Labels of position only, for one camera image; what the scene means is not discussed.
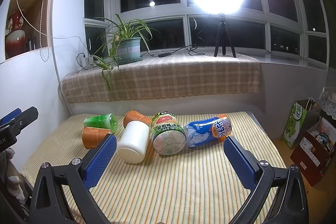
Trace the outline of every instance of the can lid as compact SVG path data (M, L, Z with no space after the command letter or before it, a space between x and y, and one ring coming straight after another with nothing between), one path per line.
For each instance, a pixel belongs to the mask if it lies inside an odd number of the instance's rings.
M144 156L130 148L120 148L117 151L118 156L125 162L130 164L137 164L143 161Z
M170 130L158 135L154 142L154 150L161 155L173 155L179 153L186 144L186 137L183 133Z

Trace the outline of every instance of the green flower pot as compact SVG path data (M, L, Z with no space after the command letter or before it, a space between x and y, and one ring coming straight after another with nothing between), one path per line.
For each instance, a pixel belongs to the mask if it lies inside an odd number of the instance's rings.
M119 65L134 63L142 60L140 56L140 37L134 37L122 40L117 49L117 56Z

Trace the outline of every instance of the green bottle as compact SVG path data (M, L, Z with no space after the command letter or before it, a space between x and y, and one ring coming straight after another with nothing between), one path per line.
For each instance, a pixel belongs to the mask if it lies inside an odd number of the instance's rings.
M84 126L110 129L112 133L116 133L118 128L118 122L115 115L110 113L101 116L86 117L84 120Z

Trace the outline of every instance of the white wall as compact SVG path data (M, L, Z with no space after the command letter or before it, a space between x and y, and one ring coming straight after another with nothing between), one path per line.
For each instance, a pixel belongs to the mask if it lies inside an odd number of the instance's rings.
M58 80L53 58L43 62L40 52L29 52L4 61L4 31L9 1L0 6L0 117L16 108L22 111L34 106L39 117L17 137L12 162L18 170L38 145L48 137L69 113L58 97Z
M5 27L8 2L0 7L0 26ZM53 0L52 32L55 37L80 36L85 43L84 0ZM4 37L0 28L0 37ZM76 71L75 57L85 50L78 38L54 39L55 55L60 78ZM0 63L4 56L4 41L0 42ZM25 128L13 146L13 159L18 170L59 124L69 117L65 105L58 96L58 79L53 58L43 62L40 52L29 52L0 65L0 117L16 108L25 110L31 106L38 109L38 119Z
M84 44L84 0L53 0L52 34L54 37L78 36ZM75 58L80 52L86 53L78 37L54 39L59 77L76 71Z
M76 114L115 113L135 109L145 115L170 111L176 115L251 111L271 139L281 137L295 100L318 100L327 71L285 64L261 63L260 93L226 94L162 100L72 104Z
M0 5L0 37L5 37L7 25L7 12L11 0L3 0ZM0 64L5 61L5 43L0 43Z

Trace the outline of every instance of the white plastic bottle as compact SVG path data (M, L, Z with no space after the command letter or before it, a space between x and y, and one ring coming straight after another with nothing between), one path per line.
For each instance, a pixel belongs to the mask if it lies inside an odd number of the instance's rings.
M144 122L129 122L117 144L117 154L125 162L137 164L145 158L150 140L149 126Z

